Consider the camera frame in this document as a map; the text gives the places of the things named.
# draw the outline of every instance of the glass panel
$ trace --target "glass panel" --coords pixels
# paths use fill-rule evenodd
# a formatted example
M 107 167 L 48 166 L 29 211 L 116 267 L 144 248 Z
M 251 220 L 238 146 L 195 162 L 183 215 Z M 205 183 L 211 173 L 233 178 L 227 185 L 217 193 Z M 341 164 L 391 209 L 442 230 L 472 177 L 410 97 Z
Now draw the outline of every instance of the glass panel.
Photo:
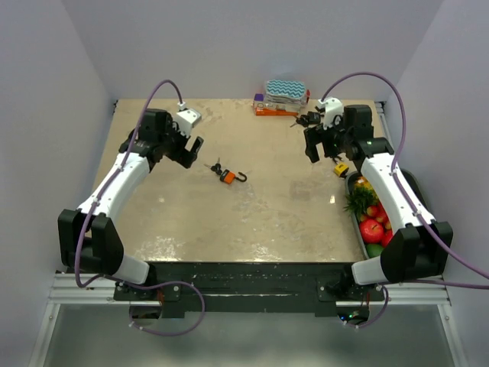
M 197 316 L 152 327 L 181 330 Z M 208 313 L 174 338 L 128 324 L 127 306 L 62 306 L 46 366 L 453 366 L 436 306 L 392 306 L 358 331 L 339 319 L 278 313 Z

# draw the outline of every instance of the yellow object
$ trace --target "yellow object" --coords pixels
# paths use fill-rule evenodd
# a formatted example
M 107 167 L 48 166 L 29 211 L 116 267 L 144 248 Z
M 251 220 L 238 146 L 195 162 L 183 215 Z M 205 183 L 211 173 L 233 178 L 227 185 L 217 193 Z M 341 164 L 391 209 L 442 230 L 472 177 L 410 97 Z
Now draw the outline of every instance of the yellow object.
M 370 182 L 368 182 L 368 180 L 363 177 L 363 176 L 360 176 L 356 181 L 355 181 L 355 185 L 354 187 L 365 187 L 366 189 L 369 189 L 369 190 L 372 190 L 372 192 L 374 193 L 374 196 L 375 196 L 375 199 L 376 200 L 379 200 L 377 194 L 375 193 L 375 190 L 374 188 L 372 187 L 372 184 Z
M 345 163 L 338 163 L 333 172 L 335 172 L 336 176 L 345 178 L 348 173 L 348 165 Z

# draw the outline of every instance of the red apple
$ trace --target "red apple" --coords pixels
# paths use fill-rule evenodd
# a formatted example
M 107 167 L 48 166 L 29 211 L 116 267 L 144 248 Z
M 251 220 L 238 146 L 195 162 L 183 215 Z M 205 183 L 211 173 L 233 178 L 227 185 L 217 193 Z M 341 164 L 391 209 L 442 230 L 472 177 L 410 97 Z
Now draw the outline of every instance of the red apple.
M 375 219 L 367 219 L 360 223 L 360 233 L 366 243 L 379 243 L 384 237 L 384 228 Z
M 377 208 L 375 205 L 370 205 L 367 208 L 367 215 L 370 216 L 371 218 L 375 218 L 378 213 L 379 213 L 379 208 Z
M 381 245 L 382 247 L 386 248 L 387 245 L 389 245 L 390 240 L 394 237 L 394 234 L 392 233 L 392 230 L 388 230 L 385 232 L 384 237 L 382 238 Z
M 387 217 L 387 213 L 385 213 L 384 210 L 379 211 L 379 213 L 375 216 L 375 220 L 377 220 L 379 223 L 385 223 L 389 220 Z

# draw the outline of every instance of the green herb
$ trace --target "green herb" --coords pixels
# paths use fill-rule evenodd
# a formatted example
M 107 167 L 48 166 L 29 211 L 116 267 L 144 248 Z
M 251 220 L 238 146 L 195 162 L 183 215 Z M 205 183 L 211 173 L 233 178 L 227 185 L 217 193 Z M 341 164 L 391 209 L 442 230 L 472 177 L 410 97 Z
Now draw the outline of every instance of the green herb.
M 377 198 L 372 189 L 356 187 L 350 195 L 346 195 L 345 211 L 354 213 L 357 218 L 367 211 L 370 205 L 377 204 Z

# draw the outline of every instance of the orange padlock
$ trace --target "orange padlock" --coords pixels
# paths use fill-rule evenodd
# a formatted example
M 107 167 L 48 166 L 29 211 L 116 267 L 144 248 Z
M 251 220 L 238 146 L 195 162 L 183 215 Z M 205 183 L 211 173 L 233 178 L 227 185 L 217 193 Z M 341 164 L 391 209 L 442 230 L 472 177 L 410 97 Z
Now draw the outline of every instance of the orange padlock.
M 242 172 L 238 172 L 241 177 L 237 177 L 236 174 L 230 170 L 221 170 L 221 164 L 219 163 L 220 161 L 221 159 L 218 158 L 216 164 L 213 166 L 206 164 L 206 167 L 210 168 L 212 172 L 215 172 L 215 174 L 218 174 L 221 182 L 226 182 L 229 185 L 234 179 L 238 180 L 239 182 L 245 182 L 248 179 Z

